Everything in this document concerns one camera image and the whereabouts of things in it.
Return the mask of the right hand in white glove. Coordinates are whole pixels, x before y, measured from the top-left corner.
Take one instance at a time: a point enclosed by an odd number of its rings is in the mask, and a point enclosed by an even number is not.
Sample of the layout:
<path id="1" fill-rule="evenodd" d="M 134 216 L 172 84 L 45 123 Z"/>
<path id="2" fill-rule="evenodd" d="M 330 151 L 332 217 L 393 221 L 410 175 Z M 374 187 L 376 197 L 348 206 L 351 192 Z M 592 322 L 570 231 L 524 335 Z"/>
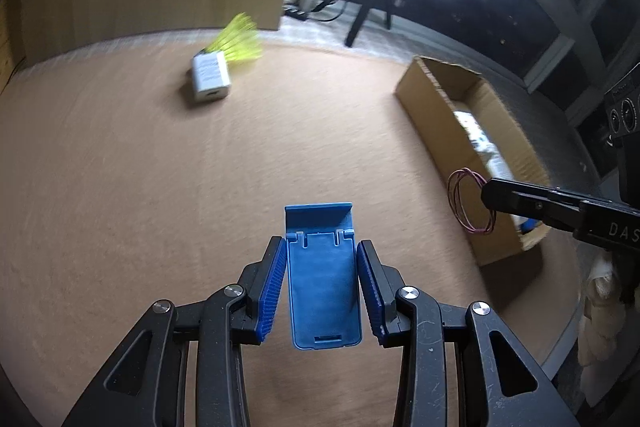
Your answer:
<path id="1" fill-rule="evenodd" d="M 582 286 L 578 326 L 580 390 L 595 407 L 613 388 L 639 352 L 639 291 L 632 305 L 622 300 L 623 285 L 609 253 L 599 253 Z"/>

